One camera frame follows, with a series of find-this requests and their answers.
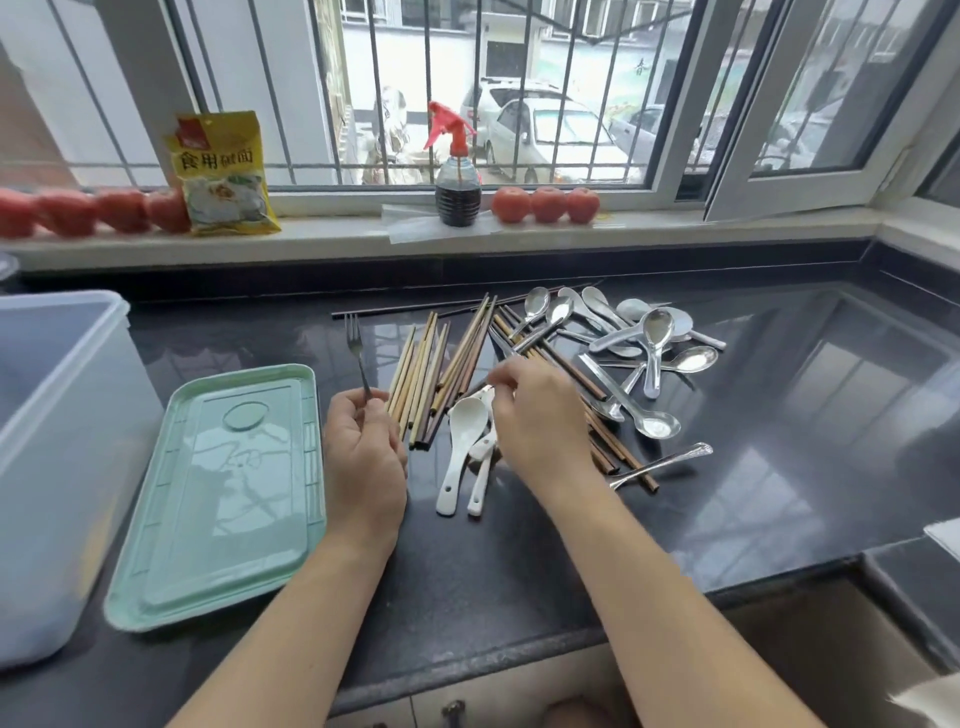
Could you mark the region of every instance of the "countertop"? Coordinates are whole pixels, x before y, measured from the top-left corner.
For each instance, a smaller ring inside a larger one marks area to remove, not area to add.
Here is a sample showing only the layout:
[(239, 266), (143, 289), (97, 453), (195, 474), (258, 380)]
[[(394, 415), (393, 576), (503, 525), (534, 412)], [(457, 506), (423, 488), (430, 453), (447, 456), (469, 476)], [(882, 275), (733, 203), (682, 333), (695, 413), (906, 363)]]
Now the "countertop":
[[(614, 302), (673, 302), (697, 329), (729, 342), (716, 366), (690, 378), (695, 389), (665, 374), (658, 400), (684, 426), (664, 453), (705, 441), (715, 454), (664, 472), (655, 496), (621, 491), (704, 592), (850, 559), (960, 516), (960, 338), (914, 315), (925, 303), (899, 286), (859, 278), (849, 262), (602, 283)], [(299, 362), (316, 372), (325, 410), (335, 392), (359, 383), (331, 311), (483, 290), (137, 304), (131, 333), (164, 401), (199, 376)], [(389, 385), (407, 327), (426, 313), (361, 319), (371, 384)], [(450, 320), (452, 348), (467, 316)], [(476, 376), (495, 361), (488, 342)], [(337, 713), (604, 640), (556, 530), (505, 464), (491, 473), (482, 519), (467, 516), (472, 473), (456, 516), (437, 516), (449, 450), (444, 425), (430, 451), (411, 453), (396, 552)], [(100, 609), (118, 547), (67, 647), (0, 674), (0, 724), (162, 726), (269, 602), (143, 636), (116, 632)]]

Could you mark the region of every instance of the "plastic storage container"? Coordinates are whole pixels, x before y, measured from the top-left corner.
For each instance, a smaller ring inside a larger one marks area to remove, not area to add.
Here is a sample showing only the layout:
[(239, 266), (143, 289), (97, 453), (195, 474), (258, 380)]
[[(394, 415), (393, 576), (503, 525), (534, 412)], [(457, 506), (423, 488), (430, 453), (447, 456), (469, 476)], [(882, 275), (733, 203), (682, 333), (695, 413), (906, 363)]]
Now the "plastic storage container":
[(109, 291), (0, 297), (0, 667), (69, 639), (163, 407)]

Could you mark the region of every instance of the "fork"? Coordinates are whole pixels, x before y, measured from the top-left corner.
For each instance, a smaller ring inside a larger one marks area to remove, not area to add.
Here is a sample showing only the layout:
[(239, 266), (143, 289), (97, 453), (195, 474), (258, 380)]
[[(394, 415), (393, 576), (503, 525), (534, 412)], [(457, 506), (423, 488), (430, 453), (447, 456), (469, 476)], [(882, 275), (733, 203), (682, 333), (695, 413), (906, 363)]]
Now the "fork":
[(370, 401), (373, 394), (371, 394), (370, 385), (367, 383), (367, 373), (363, 371), (363, 339), (360, 338), (360, 319), (357, 318), (355, 313), (349, 313), (344, 316), (344, 327), (347, 329), (347, 347), (350, 349), (350, 353), (357, 357), (357, 364), (360, 366), (364, 401)]

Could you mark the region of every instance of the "window frame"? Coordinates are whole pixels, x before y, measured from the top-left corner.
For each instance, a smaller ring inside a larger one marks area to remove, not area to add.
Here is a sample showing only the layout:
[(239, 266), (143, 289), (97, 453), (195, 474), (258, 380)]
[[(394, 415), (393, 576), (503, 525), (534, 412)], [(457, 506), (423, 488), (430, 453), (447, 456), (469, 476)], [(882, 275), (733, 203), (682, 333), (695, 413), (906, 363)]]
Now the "window frame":
[(960, 43), (958, 10), (860, 169), (753, 177), (755, 162), (825, 6), (826, 0), (793, 2), (781, 19), (708, 197), (708, 222), (869, 204), (896, 172), (899, 159), (909, 153), (914, 138), (960, 70), (960, 54), (955, 51)]

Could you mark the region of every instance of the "dark liquid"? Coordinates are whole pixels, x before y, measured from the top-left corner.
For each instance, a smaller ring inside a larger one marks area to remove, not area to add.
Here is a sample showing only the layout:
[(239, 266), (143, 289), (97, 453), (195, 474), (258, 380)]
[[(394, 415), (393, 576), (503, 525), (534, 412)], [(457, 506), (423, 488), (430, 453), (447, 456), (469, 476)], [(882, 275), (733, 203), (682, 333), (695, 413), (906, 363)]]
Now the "dark liquid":
[(437, 212), (440, 219), (454, 228), (473, 225), (480, 211), (480, 188), (446, 189), (437, 187)]

